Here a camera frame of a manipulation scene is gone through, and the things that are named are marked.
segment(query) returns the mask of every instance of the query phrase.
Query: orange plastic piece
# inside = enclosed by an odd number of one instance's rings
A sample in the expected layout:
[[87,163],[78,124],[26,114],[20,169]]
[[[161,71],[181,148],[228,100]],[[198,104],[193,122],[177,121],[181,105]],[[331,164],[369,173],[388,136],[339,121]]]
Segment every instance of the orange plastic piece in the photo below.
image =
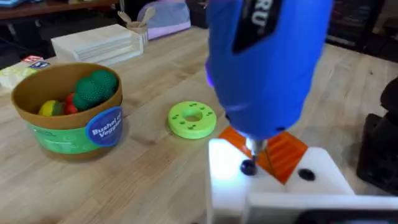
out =
[[[241,152],[251,158],[251,151],[246,147],[246,139],[238,134],[231,126],[226,128],[219,136],[229,141]],[[257,164],[273,175],[279,182],[285,184],[294,168],[300,162],[308,146],[287,132],[268,139],[267,153],[259,154]]]

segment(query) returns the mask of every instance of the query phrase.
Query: green toy broccoli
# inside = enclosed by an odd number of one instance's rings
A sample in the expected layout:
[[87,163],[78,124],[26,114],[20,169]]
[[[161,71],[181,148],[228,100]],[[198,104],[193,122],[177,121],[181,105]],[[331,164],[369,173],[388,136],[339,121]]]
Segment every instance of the green toy broccoli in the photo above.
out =
[[115,75],[106,70],[97,70],[76,84],[73,104],[79,111],[93,108],[110,99],[117,86]]

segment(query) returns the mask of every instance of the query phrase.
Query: green ring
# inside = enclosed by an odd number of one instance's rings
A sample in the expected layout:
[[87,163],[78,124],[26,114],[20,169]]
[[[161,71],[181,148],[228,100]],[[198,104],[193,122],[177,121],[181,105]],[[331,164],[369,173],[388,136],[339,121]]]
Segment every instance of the green ring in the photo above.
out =
[[167,123],[173,133],[187,139],[208,136],[216,127],[216,122],[214,111],[206,104],[196,101],[174,105],[167,116]]

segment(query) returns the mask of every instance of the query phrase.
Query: blue drill body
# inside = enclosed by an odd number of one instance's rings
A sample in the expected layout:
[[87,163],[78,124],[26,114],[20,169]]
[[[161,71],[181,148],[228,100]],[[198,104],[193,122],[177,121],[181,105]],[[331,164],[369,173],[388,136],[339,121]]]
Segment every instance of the blue drill body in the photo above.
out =
[[[232,127],[251,139],[269,139],[300,117],[322,53],[332,0],[252,0],[251,6],[245,1],[250,0],[210,0],[206,70]],[[279,8],[267,12],[276,1]],[[243,50],[235,47],[239,26],[244,26],[242,14],[259,28],[254,35],[269,32],[250,46],[241,41]],[[273,30],[266,27],[271,19]]]

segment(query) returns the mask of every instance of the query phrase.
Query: wooden tabletop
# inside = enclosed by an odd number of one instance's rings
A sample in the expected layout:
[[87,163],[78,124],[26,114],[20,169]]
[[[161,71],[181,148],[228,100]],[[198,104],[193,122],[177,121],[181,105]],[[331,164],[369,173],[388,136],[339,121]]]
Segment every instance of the wooden tabletop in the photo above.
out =
[[92,1],[68,1],[44,0],[40,3],[22,3],[13,8],[0,7],[0,19],[12,19],[18,17],[37,16],[53,12],[62,12],[89,7],[110,6],[119,3],[119,0],[92,0]]
[[[208,33],[191,28],[150,42],[144,54],[112,66],[122,79],[124,136],[104,158],[81,164],[43,155],[9,95],[0,96],[0,223],[181,223],[205,212],[207,142],[228,123],[203,65]],[[301,120],[289,131],[328,150],[357,194],[379,194],[355,174],[368,113],[398,64],[325,46]],[[170,107],[196,100],[218,116],[205,139],[176,137]]]

